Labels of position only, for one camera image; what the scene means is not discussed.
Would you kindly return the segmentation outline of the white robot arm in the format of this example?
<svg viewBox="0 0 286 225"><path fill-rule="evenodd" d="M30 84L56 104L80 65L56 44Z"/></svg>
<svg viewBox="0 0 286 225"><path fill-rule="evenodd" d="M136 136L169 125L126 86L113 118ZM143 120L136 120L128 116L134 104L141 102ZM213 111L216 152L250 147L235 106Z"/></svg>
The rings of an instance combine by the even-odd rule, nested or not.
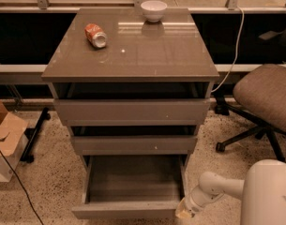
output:
<svg viewBox="0 0 286 225"><path fill-rule="evenodd" d="M204 172L178 204L178 218L193 218L223 195L241 201L240 225L286 225L286 163L265 159L253 164L244 180Z"/></svg>

